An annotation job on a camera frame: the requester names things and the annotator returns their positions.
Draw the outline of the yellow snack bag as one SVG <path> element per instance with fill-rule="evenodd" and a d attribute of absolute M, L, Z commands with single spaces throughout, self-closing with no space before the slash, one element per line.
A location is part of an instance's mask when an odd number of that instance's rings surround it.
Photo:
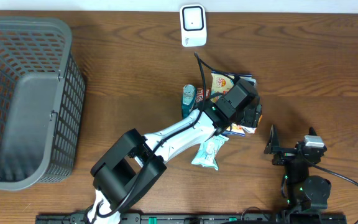
<path fill-rule="evenodd" d="M 218 74 L 217 72 L 211 72 L 213 82 L 211 86 L 211 95 L 215 93 L 222 93 L 226 94 L 233 86 L 235 78 L 242 78 L 247 80 L 253 86 L 257 85 L 257 82 L 254 78 L 252 78 L 251 74 L 233 74 L 229 73 L 227 76 Z M 236 136 L 245 136 L 247 133 L 243 131 L 242 126 L 233 123 L 228 127 L 224 132 L 223 135 L 236 135 Z"/>

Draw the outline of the red chocolate bar wrapper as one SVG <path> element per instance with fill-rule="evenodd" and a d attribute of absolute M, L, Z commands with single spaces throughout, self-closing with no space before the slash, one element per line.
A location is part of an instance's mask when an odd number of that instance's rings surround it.
<path fill-rule="evenodd" d="M 197 88 L 195 103 L 202 102 L 204 97 L 208 98 L 210 94 L 211 94 L 211 90 L 209 88 L 206 89 L 206 93 L 204 93 L 203 88 Z"/>

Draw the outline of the light teal snack packet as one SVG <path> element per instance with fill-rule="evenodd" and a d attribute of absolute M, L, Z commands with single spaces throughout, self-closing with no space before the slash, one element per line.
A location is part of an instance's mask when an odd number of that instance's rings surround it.
<path fill-rule="evenodd" d="M 220 148 L 228 140 L 229 138 L 223 135 L 219 135 L 213 136 L 207 141 L 203 142 L 200 144 L 198 152 L 196 153 L 196 156 L 192 160 L 191 164 L 219 170 L 215 157 L 218 154 Z"/>

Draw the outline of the teal mouthwash bottle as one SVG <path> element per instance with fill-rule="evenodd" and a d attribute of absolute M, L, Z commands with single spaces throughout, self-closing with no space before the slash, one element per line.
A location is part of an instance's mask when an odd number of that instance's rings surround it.
<path fill-rule="evenodd" d="M 181 99 L 181 115 L 183 119 L 191 113 L 195 100 L 196 88 L 190 84 L 185 85 Z"/>

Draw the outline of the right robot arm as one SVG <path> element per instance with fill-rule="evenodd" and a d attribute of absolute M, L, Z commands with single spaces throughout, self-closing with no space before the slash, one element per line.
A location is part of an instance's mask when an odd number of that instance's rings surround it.
<path fill-rule="evenodd" d="M 287 198 L 295 212 L 327 209 L 331 183 L 320 176 L 310 175 L 309 172 L 310 167 L 321 162 L 326 151 L 323 139 L 313 128 L 293 148 L 281 147 L 276 127 L 270 128 L 264 154 L 273 155 L 273 165 L 284 167 Z"/>

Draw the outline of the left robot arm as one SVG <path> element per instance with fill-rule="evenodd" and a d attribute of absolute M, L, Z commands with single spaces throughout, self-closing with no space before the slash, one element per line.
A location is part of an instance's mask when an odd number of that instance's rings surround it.
<path fill-rule="evenodd" d="M 169 160 L 188 148 L 222 134 L 236 123 L 257 127 L 261 105 L 256 87 L 238 78 L 217 102 L 202 101 L 185 119 L 161 131 L 124 133 L 91 168 L 96 199 L 88 223 L 119 223 L 166 170 Z"/>

